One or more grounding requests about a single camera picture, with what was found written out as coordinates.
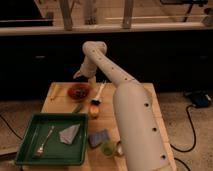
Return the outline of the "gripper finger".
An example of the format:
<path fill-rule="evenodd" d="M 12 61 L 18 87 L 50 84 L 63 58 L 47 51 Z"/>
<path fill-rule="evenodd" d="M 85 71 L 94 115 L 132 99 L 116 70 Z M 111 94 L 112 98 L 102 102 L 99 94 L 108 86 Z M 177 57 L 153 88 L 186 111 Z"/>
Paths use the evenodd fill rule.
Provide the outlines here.
<path fill-rule="evenodd" d="M 92 78 L 88 79 L 89 84 L 93 85 L 96 84 L 96 76 L 93 76 Z"/>
<path fill-rule="evenodd" d="M 80 70 L 78 70 L 74 75 L 73 75 L 73 79 L 76 79 L 76 78 L 78 78 L 78 77 L 80 77 L 81 76 L 81 72 L 80 72 Z"/>

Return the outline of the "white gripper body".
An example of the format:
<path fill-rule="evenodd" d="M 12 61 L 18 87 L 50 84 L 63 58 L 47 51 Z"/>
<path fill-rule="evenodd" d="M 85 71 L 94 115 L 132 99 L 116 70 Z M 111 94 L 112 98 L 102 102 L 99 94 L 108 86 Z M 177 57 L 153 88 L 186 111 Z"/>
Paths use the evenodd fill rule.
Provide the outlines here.
<path fill-rule="evenodd" d="M 95 63 L 88 57 L 85 57 L 80 67 L 81 74 L 87 78 L 92 78 L 96 75 L 96 71 L 97 66 L 95 65 Z"/>

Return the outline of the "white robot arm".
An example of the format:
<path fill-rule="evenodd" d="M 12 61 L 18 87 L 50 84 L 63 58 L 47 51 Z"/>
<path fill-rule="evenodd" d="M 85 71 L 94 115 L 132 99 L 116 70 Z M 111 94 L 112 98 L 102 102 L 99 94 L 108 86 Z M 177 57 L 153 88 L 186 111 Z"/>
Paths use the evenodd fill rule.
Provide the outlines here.
<path fill-rule="evenodd" d="M 104 42 L 86 41 L 82 50 L 85 58 L 73 78 L 92 78 L 100 69 L 116 87 L 113 107 L 128 171 L 172 171 L 150 93 L 106 57 Z"/>

